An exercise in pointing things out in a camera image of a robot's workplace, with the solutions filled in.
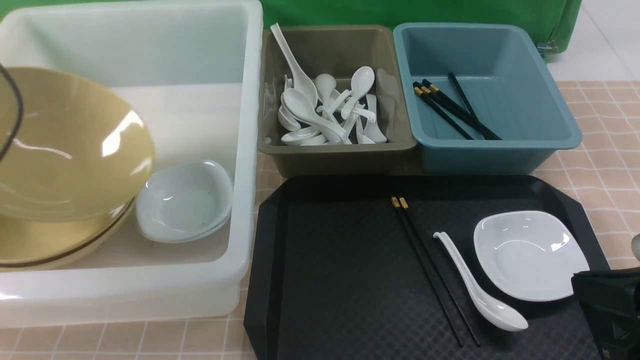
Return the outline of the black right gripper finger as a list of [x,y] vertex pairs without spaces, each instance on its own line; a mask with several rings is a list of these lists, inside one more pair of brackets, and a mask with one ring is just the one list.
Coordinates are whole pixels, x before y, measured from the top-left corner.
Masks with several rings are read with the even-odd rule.
[[581,271],[571,284],[601,359],[638,360],[640,269]]

